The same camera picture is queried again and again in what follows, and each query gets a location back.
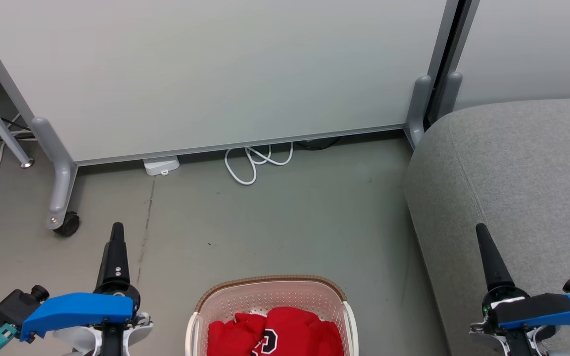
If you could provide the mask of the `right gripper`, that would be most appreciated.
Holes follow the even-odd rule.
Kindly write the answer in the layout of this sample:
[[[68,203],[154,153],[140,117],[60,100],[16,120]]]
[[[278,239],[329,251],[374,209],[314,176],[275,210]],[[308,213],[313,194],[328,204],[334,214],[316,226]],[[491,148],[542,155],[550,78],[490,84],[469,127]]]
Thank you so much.
[[[543,342],[555,336],[554,326],[523,326],[513,330],[498,326],[497,318],[492,315],[494,306],[531,296],[515,286],[487,226],[478,223],[475,231],[488,293],[481,302],[483,320],[470,324],[469,336],[473,342],[502,352],[504,356],[547,356],[548,347]]]

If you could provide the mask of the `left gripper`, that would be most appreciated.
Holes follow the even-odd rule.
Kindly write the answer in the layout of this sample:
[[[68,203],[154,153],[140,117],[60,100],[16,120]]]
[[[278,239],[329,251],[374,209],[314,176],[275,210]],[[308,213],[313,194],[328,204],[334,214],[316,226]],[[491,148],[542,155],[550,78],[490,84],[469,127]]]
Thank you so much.
[[[153,322],[139,312],[140,292],[131,285],[124,225],[115,222],[104,246],[95,293],[129,297],[134,316],[123,324],[76,326],[52,332],[52,336],[72,347],[68,356],[129,356],[129,346],[141,342],[152,331]]]

